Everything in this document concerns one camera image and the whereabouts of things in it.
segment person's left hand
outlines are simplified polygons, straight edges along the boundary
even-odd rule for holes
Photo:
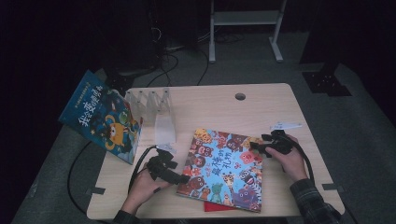
[[[166,181],[154,181],[145,165],[134,180],[134,184],[131,186],[128,197],[122,205],[121,210],[135,215],[140,205],[148,201],[155,192],[171,185]]]

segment blue book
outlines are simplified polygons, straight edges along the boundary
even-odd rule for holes
[[[143,122],[132,114],[121,95],[87,71],[59,121],[132,164]]]
[[[250,148],[262,139],[197,129],[177,194],[252,212],[262,210],[262,156]]]

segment human hand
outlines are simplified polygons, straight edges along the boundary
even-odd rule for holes
[[[294,142],[298,143],[297,138],[289,134],[288,137]],[[267,147],[265,151],[271,154],[271,156],[273,156],[282,164],[286,174],[289,175],[293,182],[308,178],[305,171],[304,159],[297,148],[293,147],[291,152],[287,155],[284,155],[271,147]]]
[[[135,215],[142,203],[148,201],[154,193],[171,185],[166,181],[154,181],[145,165],[134,180],[134,184],[131,186],[121,210]]]

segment sleeve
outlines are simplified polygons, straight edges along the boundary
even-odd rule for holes
[[[310,179],[302,179],[290,186],[292,195],[297,202],[304,223],[333,224],[343,223],[341,214],[330,204],[323,201],[314,183]]]
[[[140,219],[136,216],[120,210],[114,217],[112,224],[138,224]]]

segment red object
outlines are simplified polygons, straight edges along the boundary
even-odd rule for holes
[[[221,205],[221,204],[218,204],[218,203],[209,203],[209,202],[204,202],[204,209],[205,209],[206,212],[235,210],[234,207]]]

